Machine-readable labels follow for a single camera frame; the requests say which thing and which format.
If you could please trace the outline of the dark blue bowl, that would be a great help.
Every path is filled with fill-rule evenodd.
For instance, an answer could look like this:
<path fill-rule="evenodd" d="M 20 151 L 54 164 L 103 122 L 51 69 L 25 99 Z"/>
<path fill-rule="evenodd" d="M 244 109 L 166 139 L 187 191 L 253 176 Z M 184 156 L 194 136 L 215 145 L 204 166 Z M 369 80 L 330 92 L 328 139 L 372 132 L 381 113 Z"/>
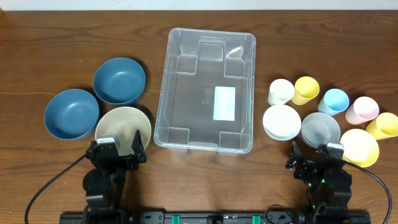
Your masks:
<path fill-rule="evenodd" d="M 146 72 L 140 63 L 126 58 L 112 58 L 103 63 L 93 77 L 93 89 L 102 101 L 118 106 L 141 99 L 146 87 Z"/>
<path fill-rule="evenodd" d="M 96 98 L 82 89 L 65 90 L 48 103 L 44 113 L 47 131 L 58 139 L 77 140 L 91 135 L 100 118 Z"/>

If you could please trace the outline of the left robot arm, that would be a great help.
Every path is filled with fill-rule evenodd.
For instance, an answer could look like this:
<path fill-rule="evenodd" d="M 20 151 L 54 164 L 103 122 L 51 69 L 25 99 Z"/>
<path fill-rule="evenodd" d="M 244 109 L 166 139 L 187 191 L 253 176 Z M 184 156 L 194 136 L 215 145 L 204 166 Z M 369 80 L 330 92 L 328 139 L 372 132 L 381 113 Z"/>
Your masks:
<path fill-rule="evenodd" d="M 136 131 L 126 155 L 119 153 L 119 138 L 105 134 L 90 142 L 86 158 L 94 165 L 83 178 L 83 188 L 90 209 L 118 208 L 123 195 L 126 172 L 136 170 L 147 161 L 141 133 Z"/>

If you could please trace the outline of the pink cup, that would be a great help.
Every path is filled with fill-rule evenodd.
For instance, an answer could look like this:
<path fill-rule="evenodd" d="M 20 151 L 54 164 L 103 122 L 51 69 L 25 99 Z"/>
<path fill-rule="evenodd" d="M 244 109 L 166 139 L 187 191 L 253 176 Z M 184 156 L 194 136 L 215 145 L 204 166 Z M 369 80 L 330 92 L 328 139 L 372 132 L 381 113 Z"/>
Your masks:
<path fill-rule="evenodd" d="M 379 106 L 376 101 L 368 96 L 362 96 L 347 109 L 345 118 L 350 124 L 357 125 L 373 120 L 378 115 Z"/>

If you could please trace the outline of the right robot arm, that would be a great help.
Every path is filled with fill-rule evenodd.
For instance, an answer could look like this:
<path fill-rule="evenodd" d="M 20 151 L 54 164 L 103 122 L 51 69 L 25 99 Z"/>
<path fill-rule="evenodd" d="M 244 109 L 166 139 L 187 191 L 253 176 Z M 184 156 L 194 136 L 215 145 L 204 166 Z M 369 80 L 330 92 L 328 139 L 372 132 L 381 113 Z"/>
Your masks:
<path fill-rule="evenodd" d="M 324 141 L 316 152 L 318 159 L 305 157 L 293 142 L 285 167 L 293 169 L 294 177 L 307 184 L 307 197 L 315 210 L 321 215 L 342 216 L 352 196 L 352 176 L 343 170 L 343 145 Z"/>

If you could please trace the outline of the light blue cup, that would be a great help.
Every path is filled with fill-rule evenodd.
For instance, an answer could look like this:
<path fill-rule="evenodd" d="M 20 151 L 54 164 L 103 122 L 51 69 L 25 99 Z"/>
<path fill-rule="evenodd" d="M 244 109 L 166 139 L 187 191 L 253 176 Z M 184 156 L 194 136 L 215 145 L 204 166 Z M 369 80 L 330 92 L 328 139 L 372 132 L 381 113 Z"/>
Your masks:
<path fill-rule="evenodd" d="M 318 111 L 334 116 L 344 112 L 349 106 L 348 95 L 340 89 L 328 90 L 318 104 Z"/>

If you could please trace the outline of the white small bowl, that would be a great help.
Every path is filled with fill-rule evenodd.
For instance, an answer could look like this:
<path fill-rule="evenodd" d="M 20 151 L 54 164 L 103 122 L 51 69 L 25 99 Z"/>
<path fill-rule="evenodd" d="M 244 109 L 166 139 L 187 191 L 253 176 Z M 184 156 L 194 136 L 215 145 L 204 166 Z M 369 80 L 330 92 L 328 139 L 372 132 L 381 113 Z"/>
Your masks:
<path fill-rule="evenodd" d="M 274 105 L 266 109 L 262 117 L 262 125 L 266 134 L 278 141 L 295 138 L 301 130 L 301 118 L 290 106 Z"/>

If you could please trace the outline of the yellow small bowl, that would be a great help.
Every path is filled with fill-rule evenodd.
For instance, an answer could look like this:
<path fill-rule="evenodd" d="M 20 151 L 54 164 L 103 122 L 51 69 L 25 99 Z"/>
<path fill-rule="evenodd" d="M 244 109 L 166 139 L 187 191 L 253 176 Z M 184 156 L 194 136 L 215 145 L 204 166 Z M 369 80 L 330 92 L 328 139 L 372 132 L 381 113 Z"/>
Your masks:
<path fill-rule="evenodd" d="M 379 157 L 379 145 L 375 138 L 362 129 L 345 132 L 340 143 L 344 146 L 343 159 L 360 167 L 373 165 Z"/>

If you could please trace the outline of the grey small bowl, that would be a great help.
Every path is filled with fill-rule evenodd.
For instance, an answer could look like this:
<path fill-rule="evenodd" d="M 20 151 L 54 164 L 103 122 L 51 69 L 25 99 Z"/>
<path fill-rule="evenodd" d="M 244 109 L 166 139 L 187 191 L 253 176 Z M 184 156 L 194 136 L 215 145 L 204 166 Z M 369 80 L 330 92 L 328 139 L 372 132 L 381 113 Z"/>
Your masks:
<path fill-rule="evenodd" d="M 324 141 L 337 142 L 340 140 L 341 130 L 337 121 L 326 113 L 309 114 L 302 121 L 302 139 L 313 148 L 317 148 Z"/>

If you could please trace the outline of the beige bowl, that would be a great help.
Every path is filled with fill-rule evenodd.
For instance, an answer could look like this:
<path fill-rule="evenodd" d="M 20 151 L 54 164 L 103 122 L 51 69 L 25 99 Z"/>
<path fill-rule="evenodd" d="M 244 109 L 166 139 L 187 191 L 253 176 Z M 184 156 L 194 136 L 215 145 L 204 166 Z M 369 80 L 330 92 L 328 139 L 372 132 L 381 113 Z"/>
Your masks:
<path fill-rule="evenodd" d="M 133 154 L 131 145 L 136 131 L 141 134 L 141 141 L 144 149 L 150 142 L 152 126 L 149 118 L 139 109 L 123 106 L 107 112 L 99 121 L 95 139 L 102 134 L 116 134 L 119 139 L 118 152 L 120 156 Z"/>

